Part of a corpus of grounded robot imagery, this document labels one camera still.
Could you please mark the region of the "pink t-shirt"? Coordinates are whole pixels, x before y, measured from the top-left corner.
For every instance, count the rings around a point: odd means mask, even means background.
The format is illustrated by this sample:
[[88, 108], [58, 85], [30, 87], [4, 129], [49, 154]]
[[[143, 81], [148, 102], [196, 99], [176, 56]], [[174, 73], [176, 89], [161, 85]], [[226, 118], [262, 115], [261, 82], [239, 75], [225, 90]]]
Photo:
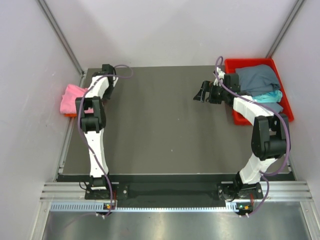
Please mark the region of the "pink t-shirt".
[[76, 99], [82, 98], [87, 92], [87, 88], [82, 88], [74, 84], [68, 84], [60, 103], [61, 114], [77, 114]]

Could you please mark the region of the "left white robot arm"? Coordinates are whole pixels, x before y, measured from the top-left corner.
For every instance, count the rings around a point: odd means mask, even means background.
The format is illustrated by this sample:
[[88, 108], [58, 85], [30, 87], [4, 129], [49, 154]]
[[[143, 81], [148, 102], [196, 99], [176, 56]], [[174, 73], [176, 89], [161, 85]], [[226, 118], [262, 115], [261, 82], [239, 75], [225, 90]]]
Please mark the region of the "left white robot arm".
[[91, 84], [82, 97], [75, 99], [77, 127], [89, 152], [90, 172], [86, 187], [87, 200], [113, 200], [114, 187], [108, 178], [109, 168], [104, 150], [104, 130], [107, 125], [103, 97], [109, 96], [117, 83], [116, 71], [103, 64], [91, 77]]

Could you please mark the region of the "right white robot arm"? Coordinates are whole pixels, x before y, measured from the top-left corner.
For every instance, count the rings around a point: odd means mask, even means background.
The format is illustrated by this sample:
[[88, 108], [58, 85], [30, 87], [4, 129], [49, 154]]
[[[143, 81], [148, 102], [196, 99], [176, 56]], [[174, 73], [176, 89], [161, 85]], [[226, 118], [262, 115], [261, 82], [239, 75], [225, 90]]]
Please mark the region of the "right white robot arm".
[[239, 76], [220, 68], [213, 71], [214, 81], [203, 81], [193, 100], [210, 104], [225, 103], [241, 114], [252, 126], [252, 154], [230, 186], [218, 186], [219, 198], [236, 199], [262, 197], [260, 180], [275, 161], [290, 151], [289, 121], [285, 114], [274, 113], [266, 105], [240, 91]]

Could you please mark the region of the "red plastic bin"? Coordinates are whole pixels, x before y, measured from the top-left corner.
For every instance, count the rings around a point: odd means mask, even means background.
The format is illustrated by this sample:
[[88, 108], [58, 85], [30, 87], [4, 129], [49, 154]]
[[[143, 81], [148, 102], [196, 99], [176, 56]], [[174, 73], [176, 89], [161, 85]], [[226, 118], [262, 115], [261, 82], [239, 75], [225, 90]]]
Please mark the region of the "red plastic bin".
[[283, 87], [281, 78], [279, 76], [277, 67], [275, 62], [272, 58], [227, 58], [224, 60], [225, 65], [225, 72], [227, 74], [233, 74], [236, 72], [236, 69], [245, 68], [245, 67], [253, 67], [258, 65], [267, 65], [272, 68], [275, 72], [275, 75], [278, 78], [281, 92], [282, 92], [282, 99], [279, 105], [283, 108], [282, 112], [287, 115], [288, 121], [292, 122], [294, 120], [294, 115], [289, 103], [289, 100], [286, 95], [285, 88]]

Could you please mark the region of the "folded orange t-shirt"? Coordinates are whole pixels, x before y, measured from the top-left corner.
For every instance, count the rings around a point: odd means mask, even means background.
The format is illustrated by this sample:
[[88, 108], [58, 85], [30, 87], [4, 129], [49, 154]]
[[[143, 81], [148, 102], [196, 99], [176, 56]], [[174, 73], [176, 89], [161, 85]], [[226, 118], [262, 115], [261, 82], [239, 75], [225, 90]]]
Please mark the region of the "folded orange t-shirt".
[[77, 114], [76, 114], [76, 113], [64, 113], [63, 115], [64, 115], [65, 117], [68, 117], [68, 118], [77, 117]]

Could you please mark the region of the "grey-blue t-shirt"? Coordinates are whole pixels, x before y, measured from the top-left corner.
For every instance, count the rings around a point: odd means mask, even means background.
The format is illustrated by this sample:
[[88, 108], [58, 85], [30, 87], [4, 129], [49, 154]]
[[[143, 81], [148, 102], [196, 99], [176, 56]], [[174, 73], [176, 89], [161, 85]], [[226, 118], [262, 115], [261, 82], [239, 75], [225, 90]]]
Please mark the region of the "grey-blue t-shirt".
[[[237, 68], [240, 90], [252, 98], [275, 90], [281, 91], [278, 78], [271, 67], [260, 64], [252, 67]], [[259, 103], [280, 113], [283, 108], [278, 103]]]

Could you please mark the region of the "teal t-shirt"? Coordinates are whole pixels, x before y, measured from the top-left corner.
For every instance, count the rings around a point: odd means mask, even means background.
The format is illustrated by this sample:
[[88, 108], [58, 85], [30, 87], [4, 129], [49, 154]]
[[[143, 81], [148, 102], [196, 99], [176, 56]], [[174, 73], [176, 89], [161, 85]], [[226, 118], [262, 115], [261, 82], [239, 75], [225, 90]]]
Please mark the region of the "teal t-shirt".
[[279, 103], [283, 98], [283, 93], [280, 90], [267, 92], [261, 95], [254, 96], [252, 99], [257, 103]]

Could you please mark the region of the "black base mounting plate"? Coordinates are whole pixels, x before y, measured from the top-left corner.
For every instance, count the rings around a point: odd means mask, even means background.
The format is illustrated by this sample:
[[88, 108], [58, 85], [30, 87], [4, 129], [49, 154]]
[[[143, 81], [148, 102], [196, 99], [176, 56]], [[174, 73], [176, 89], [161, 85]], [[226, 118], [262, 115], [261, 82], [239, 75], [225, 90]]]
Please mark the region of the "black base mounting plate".
[[235, 174], [111, 174], [111, 190], [86, 186], [86, 200], [112, 200], [119, 208], [223, 207], [225, 201], [263, 199], [259, 183]]

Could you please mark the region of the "left corner aluminium post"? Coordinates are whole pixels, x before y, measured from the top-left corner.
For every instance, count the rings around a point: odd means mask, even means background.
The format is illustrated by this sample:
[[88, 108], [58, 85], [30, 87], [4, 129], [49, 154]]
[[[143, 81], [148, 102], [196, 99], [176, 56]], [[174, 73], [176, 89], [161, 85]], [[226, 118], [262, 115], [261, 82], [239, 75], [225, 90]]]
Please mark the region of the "left corner aluminium post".
[[56, 18], [54, 17], [49, 5], [45, 0], [36, 0], [36, 3], [40, 7], [41, 11], [44, 13], [45, 18], [49, 22], [52, 30], [54, 31], [57, 39], [59, 40], [60, 44], [62, 45], [63, 49], [65, 50], [66, 54], [68, 55], [69, 59], [71, 60], [73, 66], [75, 67], [76, 71], [82, 76], [85, 72], [81, 67], [79, 61], [77, 60], [70, 44], [67, 41], [63, 31], [61, 30]]

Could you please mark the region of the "corner aluminium post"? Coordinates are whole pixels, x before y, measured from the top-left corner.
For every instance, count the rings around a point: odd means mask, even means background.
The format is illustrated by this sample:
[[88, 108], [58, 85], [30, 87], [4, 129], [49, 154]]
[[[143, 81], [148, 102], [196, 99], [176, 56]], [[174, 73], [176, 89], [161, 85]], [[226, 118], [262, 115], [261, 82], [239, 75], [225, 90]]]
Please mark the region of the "corner aluminium post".
[[76, 71], [82, 76], [85, 72], [81, 67], [79, 61], [77, 60], [70, 44], [67, 41], [63, 31], [61, 30], [56, 18], [54, 17], [49, 5], [45, 0], [36, 0], [36, 3], [40, 7], [41, 11], [44, 13], [45, 18], [49, 22], [52, 30], [54, 31], [57, 39], [59, 40], [60, 44], [62, 45], [63, 49], [65, 50], [66, 54], [68, 55], [69, 59], [71, 60], [73, 66], [75, 67]]
[[294, 1], [294, 4], [293, 4], [291, 10], [289, 11], [287, 17], [285, 18], [285, 21], [281, 25], [279, 32], [277, 33], [274, 41], [271, 44], [271, 47], [269, 48], [269, 50], [265, 56], [266, 59], [270, 59], [274, 56], [278, 47], [280, 46], [280, 44], [284, 40], [287, 32], [289, 31], [290, 27], [292, 26], [294, 20], [298, 16], [299, 12], [302, 10], [305, 3], [306, 3], [306, 0], [295, 0]]

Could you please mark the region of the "right corner aluminium post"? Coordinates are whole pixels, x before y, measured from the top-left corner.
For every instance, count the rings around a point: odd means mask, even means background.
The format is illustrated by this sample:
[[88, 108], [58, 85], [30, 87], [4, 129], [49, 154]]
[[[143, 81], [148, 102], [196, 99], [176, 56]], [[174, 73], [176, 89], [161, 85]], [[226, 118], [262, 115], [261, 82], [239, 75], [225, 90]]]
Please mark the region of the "right corner aluminium post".
[[274, 56], [278, 47], [280, 46], [280, 44], [284, 40], [287, 32], [289, 31], [290, 27], [292, 26], [294, 20], [298, 16], [299, 12], [302, 10], [305, 3], [306, 3], [306, 0], [295, 0], [294, 1], [294, 4], [293, 4], [291, 10], [289, 11], [287, 17], [285, 18], [285, 21], [281, 25], [279, 32], [277, 33], [274, 41], [271, 44], [271, 47], [269, 48], [269, 50], [265, 56], [266, 59], [270, 59]]

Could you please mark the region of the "aluminium frame rail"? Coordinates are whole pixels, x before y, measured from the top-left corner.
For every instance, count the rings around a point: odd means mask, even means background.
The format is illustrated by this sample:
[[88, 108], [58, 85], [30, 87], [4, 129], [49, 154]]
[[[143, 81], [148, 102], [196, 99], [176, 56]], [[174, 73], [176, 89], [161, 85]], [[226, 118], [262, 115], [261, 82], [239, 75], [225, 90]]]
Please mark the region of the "aluminium frame rail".
[[[75, 182], [48, 182], [40, 194], [41, 201], [72, 201], [85, 199], [85, 191]], [[305, 181], [270, 181], [268, 202], [311, 202], [312, 194]]]

